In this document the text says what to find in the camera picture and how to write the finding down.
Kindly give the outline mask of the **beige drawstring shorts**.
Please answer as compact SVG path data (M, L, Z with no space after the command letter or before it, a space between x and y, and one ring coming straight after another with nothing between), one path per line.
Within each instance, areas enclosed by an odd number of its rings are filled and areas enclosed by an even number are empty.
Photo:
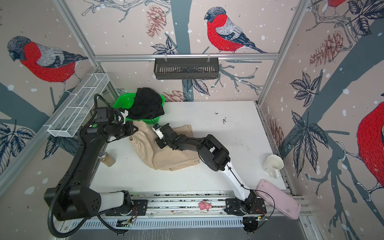
M177 171L200 163L198 153L177 151L166 146L161 149L156 143L158 137L149 125L143 121L134 121L139 130L129 137L130 143L145 165L161 171Z

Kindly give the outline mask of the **black shorts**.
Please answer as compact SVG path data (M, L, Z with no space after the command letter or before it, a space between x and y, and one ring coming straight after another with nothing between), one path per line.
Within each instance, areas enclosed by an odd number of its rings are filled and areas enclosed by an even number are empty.
M161 95L151 88L138 88L133 105L128 109L132 120L155 119L165 114Z

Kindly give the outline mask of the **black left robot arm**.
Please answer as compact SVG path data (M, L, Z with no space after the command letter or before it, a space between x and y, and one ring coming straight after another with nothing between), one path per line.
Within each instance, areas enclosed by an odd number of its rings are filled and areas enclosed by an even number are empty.
M125 234L102 219L101 215L109 211L121 215L133 213L138 216L138 209L131 200L128 191L99 193L90 188L93 177L99 167L99 153L110 143L129 137L138 128L126 121L129 111L111 106L99 108L91 119L77 131L79 148L69 169L55 188L49 188L44 200L49 206L48 229L56 238L66 238L77 232L92 217L117 235Z

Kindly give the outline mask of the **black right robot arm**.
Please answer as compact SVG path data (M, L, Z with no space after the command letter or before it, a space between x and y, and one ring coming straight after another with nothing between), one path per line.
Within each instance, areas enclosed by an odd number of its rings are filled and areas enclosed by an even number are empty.
M214 172L221 173L231 186L235 198L226 199L224 211L229 215L244 216L258 213L257 194L248 188L234 169L229 151L213 135L204 138L188 137L177 134L169 124L155 124L153 131L157 134L156 142L163 149L168 146L176 151L197 152L200 159Z

